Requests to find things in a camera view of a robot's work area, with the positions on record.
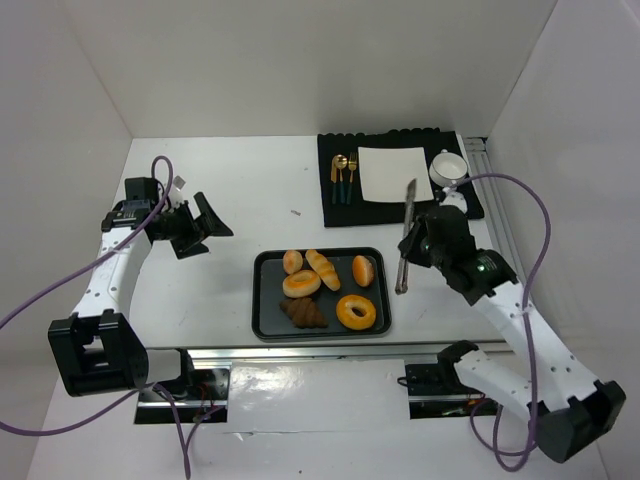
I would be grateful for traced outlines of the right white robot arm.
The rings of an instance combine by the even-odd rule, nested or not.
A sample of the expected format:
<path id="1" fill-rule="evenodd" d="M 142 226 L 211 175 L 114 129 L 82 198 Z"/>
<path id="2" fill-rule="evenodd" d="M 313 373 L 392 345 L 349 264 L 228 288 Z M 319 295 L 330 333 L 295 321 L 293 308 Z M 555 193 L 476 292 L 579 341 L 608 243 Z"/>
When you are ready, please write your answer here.
<path id="1" fill-rule="evenodd" d="M 476 246 L 459 208 L 435 205 L 419 215 L 407 212 L 398 249 L 405 264 L 437 269 L 530 368 L 523 377 L 478 345 L 458 341 L 437 356 L 447 385 L 482 392 L 527 422 L 534 443 L 557 463 L 612 429 L 626 401 L 624 390 L 615 381 L 600 380 L 567 348 L 526 300 L 506 260 Z"/>

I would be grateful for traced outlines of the chocolate croissant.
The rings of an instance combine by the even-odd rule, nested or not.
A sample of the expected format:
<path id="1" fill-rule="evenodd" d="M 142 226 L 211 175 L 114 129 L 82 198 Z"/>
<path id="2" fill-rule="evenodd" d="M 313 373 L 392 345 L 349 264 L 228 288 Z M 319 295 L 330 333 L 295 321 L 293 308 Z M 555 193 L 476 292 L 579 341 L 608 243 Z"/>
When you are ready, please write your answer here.
<path id="1" fill-rule="evenodd" d="M 328 320 L 310 297 L 287 298 L 279 303 L 279 308 L 296 328 L 328 327 Z"/>

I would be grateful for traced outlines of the metal tongs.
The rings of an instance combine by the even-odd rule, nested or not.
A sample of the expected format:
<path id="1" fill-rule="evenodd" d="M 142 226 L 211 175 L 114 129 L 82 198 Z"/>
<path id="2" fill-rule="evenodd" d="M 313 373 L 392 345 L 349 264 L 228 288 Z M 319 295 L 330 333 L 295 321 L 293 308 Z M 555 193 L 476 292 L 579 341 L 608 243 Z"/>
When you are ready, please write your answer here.
<path id="1" fill-rule="evenodd" d="M 416 196 L 416 186 L 417 186 L 416 178 L 412 179 L 407 185 L 402 239 L 405 239 L 409 235 L 409 232 L 412 227 L 414 202 L 415 202 L 415 196 Z M 403 256 L 400 256 L 396 284 L 395 284 L 395 293 L 397 295 L 403 295 L 407 291 L 408 291 L 408 263 Z"/>

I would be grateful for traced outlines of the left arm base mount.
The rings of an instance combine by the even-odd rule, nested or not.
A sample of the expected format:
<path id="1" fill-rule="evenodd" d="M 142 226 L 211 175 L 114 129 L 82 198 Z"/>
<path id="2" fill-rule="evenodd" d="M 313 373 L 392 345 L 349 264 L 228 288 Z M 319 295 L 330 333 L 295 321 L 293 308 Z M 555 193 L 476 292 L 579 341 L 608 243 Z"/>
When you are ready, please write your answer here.
<path id="1" fill-rule="evenodd" d="M 226 423 L 231 366 L 216 364 L 197 366 L 187 350 L 178 349 L 180 375 L 160 382 L 173 397 L 182 423 Z M 138 396 L 136 425 L 172 424 L 174 416 L 166 396 L 158 391 L 145 391 Z"/>

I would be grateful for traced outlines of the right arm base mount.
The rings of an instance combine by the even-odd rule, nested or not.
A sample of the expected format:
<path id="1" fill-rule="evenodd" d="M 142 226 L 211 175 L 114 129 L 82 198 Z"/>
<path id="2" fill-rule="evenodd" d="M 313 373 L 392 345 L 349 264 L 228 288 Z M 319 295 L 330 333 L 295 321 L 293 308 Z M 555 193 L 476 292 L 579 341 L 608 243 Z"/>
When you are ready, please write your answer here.
<path id="1" fill-rule="evenodd" d="M 408 394 L 412 420 L 463 418 L 474 408 L 478 416 L 494 416 L 497 404 L 485 400 L 479 391 L 464 386 L 447 386 L 436 364 L 407 364 L 396 382 Z"/>

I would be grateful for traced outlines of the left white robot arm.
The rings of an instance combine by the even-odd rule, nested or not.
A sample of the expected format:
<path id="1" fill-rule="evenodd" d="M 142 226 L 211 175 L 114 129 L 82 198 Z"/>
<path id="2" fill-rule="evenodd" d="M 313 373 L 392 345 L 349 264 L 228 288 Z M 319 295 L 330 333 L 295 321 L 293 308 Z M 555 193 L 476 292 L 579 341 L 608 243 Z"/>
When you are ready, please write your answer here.
<path id="1" fill-rule="evenodd" d="M 124 186 L 124 200 L 101 223 L 101 262 L 85 294 L 68 318 L 48 330 L 61 379 L 74 397 L 187 384 L 193 368 L 188 353 L 145 348 L 129 322 L 137 280 L 156 242 L 169 242 L 182 260 L 208 253 L 205 239 L 233 234 L 201 192 L 194 196 L 194 216 L 187 201 L 163 199 L 156 179 L 128 178 Z"/>

